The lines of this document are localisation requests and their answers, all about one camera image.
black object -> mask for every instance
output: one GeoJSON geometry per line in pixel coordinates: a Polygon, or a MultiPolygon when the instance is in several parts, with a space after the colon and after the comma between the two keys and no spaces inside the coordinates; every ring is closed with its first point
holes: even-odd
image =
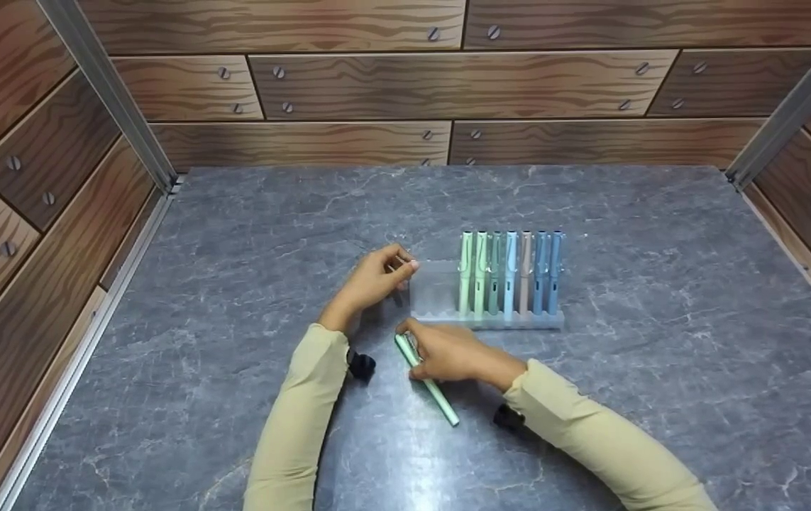
{"type": "Polygon", "coordinates": [[[525,426],[525,415],[503,403],[497,408],[497,413],[493,414],[493,424],[510,431],[518,431],[519,428],[525,426]]]}
{"type": "Polygon", "coordinates": [[[373,372],[377,368],[377,361],[369,356],[359,355],[354,350],[350,350],[349,353],[351,354],[349,360],[349,372],[351,375],[364,383],[370,382],[373,372]]]}

right hand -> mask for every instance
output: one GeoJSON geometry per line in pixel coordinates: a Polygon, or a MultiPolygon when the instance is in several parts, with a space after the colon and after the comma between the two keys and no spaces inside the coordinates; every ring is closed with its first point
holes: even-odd
{"type": "Polygon", "coordinates": [[[458,381],[478,379],[505,392],[525,372],[525,362],[485,345],[474,333],[452,324],[422,324],[409,317],[396,327],[397,334],[411,332],[422,362],[409,371],[417,380],[458,381]]]}

hand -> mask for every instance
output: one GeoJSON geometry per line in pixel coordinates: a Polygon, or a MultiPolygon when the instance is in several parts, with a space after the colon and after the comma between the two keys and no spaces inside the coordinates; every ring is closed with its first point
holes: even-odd
{"type": "Polygon", "coordinates": [[[402,289],[417,269],[418,261],[398,243],[364,255],[317,323],[328,330],[344,332],[351,317],[379,303],[393,290],[402,289]]]}
{"type": "Polygon", "coordinates": [[[528,369],[522,360],[480,342],[468,328],[451,324],[430,326],[410,317],[396,327],[397,334],[405,332],[412,333],[418,356],[424,360],[409,371],[413,379],[477,379],[506,392],[513,380],[528,369]]]}

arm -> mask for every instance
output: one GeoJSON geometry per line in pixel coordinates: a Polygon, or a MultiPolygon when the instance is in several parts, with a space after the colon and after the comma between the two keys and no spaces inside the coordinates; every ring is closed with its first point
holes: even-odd
{"type": "Polygon", "coordinates": [[[578,394],[543,363],[528,363],[483,345],[469,330],[426,326],[409,318],[424,362],[412,378],[478,379],[505,392],[525,426],[564,450],[603,481],[630,511],[716,511],[690,471],[647,433],[578,394]]]}
{"type": "Polygon", "coordinates": [[[401,287],[417,268],[397,244],[369,253],[308,328],[260,433],[244,511],[311,511],[317,461],[348,371],[343,331],[351,318],[401,287]]]}

wrist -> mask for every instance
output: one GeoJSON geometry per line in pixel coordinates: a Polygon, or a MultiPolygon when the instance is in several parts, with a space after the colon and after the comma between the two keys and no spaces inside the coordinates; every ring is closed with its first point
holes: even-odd
{"type": "Polygon", "coordinates": [[[512,382],[527,370],[525,361],[502,349],[487,347],[487,352],[480,357],[475,379],[494,386],[500,392],[506,392],[512,382]]]}

